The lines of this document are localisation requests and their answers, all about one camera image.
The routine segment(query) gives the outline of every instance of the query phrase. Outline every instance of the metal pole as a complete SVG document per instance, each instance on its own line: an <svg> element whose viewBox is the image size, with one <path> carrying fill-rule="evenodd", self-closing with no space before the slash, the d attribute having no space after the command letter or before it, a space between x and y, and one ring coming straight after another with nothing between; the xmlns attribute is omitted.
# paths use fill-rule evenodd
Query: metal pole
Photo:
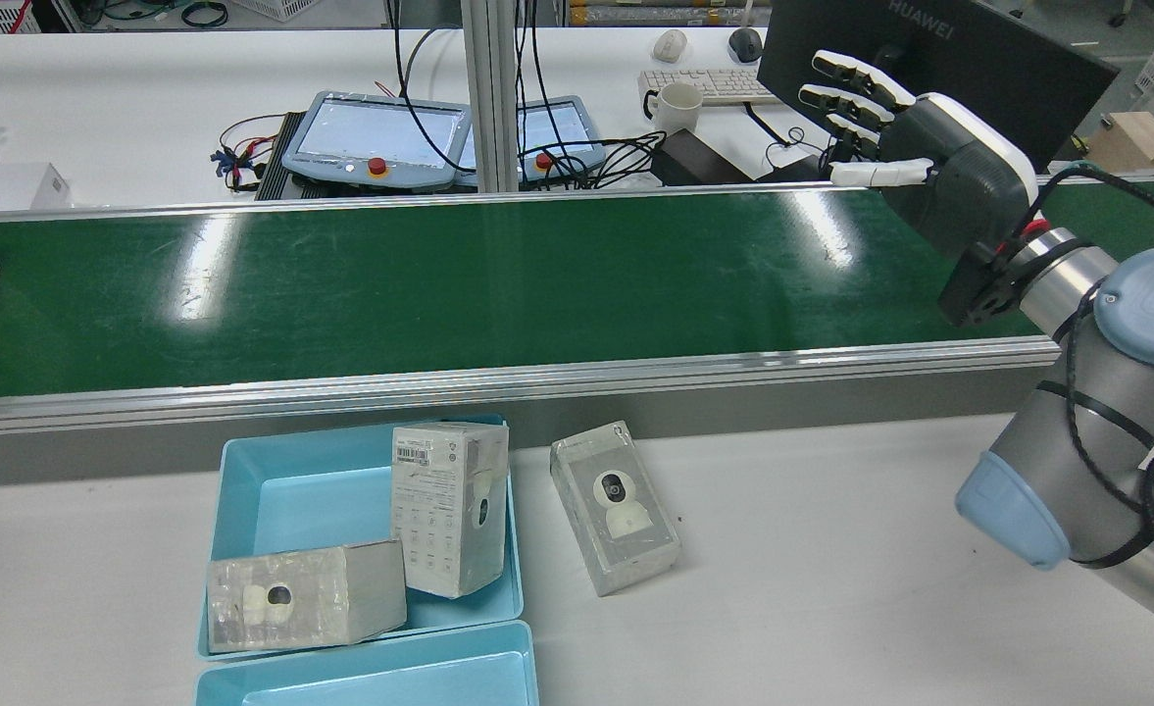
<svg viewBox="0 0 1154 706"><path fill-rule="evenodd" d="M515 117L515 3L463 0L467 93L473 105L481 193L518 190Z"/></svg>

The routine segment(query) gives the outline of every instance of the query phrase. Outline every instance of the mug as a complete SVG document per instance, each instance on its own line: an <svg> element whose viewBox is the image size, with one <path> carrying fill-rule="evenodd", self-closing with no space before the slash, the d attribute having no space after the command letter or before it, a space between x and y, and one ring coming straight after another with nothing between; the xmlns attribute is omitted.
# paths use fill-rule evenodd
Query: mug
<svg viewBox="0 0 1154 706"><path fill-rule="evenodd" d="M651 114L652 103L655 104L654 114ZM698 125L698 108L702 107L703 93L688 83L669 83L659 90L651 89L642 98L642 111L666 134L682 129L694 133Z"/></svg>

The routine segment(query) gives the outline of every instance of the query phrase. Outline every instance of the blue tray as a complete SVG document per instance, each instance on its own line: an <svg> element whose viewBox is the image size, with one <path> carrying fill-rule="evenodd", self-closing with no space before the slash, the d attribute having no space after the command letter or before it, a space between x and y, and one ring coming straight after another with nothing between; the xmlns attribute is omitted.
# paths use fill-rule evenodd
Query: blue tray
<svg viewBox="0 0 1154 706"><path fill-rule="evenodd" d="M504 423L502 416L460 416L459 421ZM394 428L312 430L304 434L234 438L219 464L218 509L210 559L352 544L389 536L389 463ZM524 610L519 558L505 487L505 555L502 576L455 600L407 589L407 622L374 639L512 621ZM197 656L239 660L286 651L211 654L205 634L205 594L201 602Z"/></svg>
<svg viewBox="0 0 1154 706"><path fill-rule="evenodd" d="M196 706L538 706L529 625L512 621L212 667Z"/></svg>

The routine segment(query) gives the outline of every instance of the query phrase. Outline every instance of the cardboard box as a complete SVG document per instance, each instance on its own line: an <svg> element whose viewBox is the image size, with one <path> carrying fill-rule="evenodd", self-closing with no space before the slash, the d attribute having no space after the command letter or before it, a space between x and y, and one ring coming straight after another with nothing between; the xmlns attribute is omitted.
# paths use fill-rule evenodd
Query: cardboard box
<svg viewBox="0 0 1154 706"><path fill-rule="evenodd" d="M211 562L211 652L355 644L407 622L397 540Z"/></svg>
<svg viewBox="0 0 1154 706"><path fill-rule="evenodd" d="M407 586L458 599L502 572L508 428L429 421L394 429L394 536Z"/></svg>
<svg viewBox="0 0 1154 706"><path fill-rule="evenodd" d="M550 478L599 595L665 572L681 538L624 421L550 445Z"/></svg>
<svg viewBox="0 0 1154 706"><path fill-rule="evenodd" d="M1086 158L1109 173L1133 173L1154 166L1154 115L1112 113L1110 127L1092 135Z"/></svg>

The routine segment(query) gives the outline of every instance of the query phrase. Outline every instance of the desk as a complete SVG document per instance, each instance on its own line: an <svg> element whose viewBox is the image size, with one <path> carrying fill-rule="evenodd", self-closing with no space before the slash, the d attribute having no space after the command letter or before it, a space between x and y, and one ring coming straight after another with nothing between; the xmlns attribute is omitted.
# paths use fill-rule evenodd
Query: desk
<svg viewBox="0 0 1154 706"><path fill-rule="evenodd" d="M952 510L1006 420L640 442L682 558L602 599L548 450L512 452L541 701L1154 703L1149 613ZM0 706L190 700L217 493L195 471L0 487Z"/></svg>
<svg viewBox="0 0 1154 706"><path fill-rule="evenodd" d="M729 28L692 28L679 67L730 67ZM662 66L649 51L658 29L541 29L548 95L580 95L604 137L647 133L636 75ZM403 58L420 32L403 32ZM525 54L531 67L531 54ZM467 100L460 32L420 51L414 98ZM540 98L527 72L527 98ZM250 115L304 111L321 90L376 93L394 85L391 32L208 31L159 35L0 36L0 158L52 162L83 206L241 202L217 180L209 155L219 130ZM785 134L808 125L788 107L762 107ZM268 123L256 133L267 134ZM739 107L711 107L698 135L745 173L760 175L767 135ZM774 155L778 162L781 155Z"/></svg>

